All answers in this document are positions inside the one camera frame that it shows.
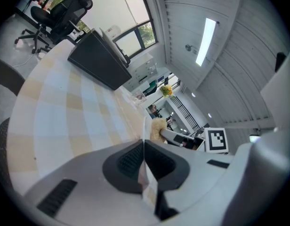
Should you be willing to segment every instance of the black railing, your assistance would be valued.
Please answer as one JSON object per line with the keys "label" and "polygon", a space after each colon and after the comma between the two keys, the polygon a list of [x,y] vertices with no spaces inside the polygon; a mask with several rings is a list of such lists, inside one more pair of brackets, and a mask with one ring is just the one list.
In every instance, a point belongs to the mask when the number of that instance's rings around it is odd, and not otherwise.
{"label": "black railing", "polygon": [[199,125],[197,124],[195,119],[192,117],[192,115],[189,113],[189,111],[186,109],[186,107],[182,104],[182,102],[176,96],[172,97],[171,100],[179,109],[179,111],[183,114],[183,116],[185,117],[187,122],[190,124],[192,129],[194,131],[197,131],[200,128]]}

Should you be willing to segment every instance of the office chair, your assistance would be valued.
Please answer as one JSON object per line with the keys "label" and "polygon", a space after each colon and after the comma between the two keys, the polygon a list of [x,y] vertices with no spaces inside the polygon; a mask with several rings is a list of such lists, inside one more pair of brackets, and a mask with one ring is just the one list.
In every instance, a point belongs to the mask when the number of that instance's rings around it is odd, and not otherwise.
{"label": "office chair", "polygon": [[[0,85],[8,88],[13,94],[18,95],[24,84],[23,76],[10,65],[0,60]],[[0,125],[0,182],[5,187],[12,187],[7,165],[7,131],[9,119],[5,119]]]}
{"label": "office chair", "polygon": [[[46,31],[46,27],[52,28],[49,38],[52,40],[53,44],[57,44],[73,30],[80,32],[76,24],[87,13],[87,10],[92,8],[92,6],[92,0],[63,0],[53,7],[50,13],[34,6],[31,8],[31,15],[40,25],[38,31],[33,33],[28,29],[25,29],[22,31],[22,34],[28,32],[29,35],[18,37],[14,43],[17,44],[20,39],[33,38],[33,54],[36,51],[39,53],[41,50],[49,52],[49,44],[41,37],[41,29]],[[46,46],[37,49],[37,40],[40,40]]]}

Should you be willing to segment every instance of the fluorescent light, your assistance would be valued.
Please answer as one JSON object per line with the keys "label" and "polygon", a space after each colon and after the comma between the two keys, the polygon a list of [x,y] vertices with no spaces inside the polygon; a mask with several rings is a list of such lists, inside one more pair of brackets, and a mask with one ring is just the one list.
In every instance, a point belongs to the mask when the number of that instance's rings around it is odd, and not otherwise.
{"label": "fluorescent light", "polygon": [[198,52],[198,56],[196,58],[196,63],[201,66],[206,54],[208,52],[210,43],[212,41],[214,29],[215,29],[216,22],[206,18],[205,30],[203,31],[202,41],[200,51]]}
{"label": "fluorescent light", "polygon": [[260,139],[258,135],[250,135],[250,142],[255,143]]}

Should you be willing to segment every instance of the table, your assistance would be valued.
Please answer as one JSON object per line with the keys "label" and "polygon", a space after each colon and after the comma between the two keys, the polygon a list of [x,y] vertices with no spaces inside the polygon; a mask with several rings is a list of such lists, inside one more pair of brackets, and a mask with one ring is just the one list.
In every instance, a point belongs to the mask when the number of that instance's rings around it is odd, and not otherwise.
{"label": "table", "polygon": [[68,62],[73,47],[64,40],[50,50],[17,96],[7,161],[21,195],[73,157],[141,138],[145,109]]}

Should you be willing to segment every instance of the floor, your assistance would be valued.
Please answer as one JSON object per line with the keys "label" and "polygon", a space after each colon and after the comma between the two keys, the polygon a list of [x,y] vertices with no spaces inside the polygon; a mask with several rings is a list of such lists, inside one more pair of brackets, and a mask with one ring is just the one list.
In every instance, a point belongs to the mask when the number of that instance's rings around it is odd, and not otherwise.
{"label": "floor", "polygon": [[[31,24],[18,15],[8,19],[0,28],[0,59],[18,70],[26,79],[37,63],[45,56],[46,52],[32,54],[34,47],[32,39],[19,40],[17,44],[14,41],[21,36],[24,29],[33,32],[37,31]],[[45,45],[38,41],[38,47]],[[0,85],[0,124],[11,116],[16,96],[7,88]]]}

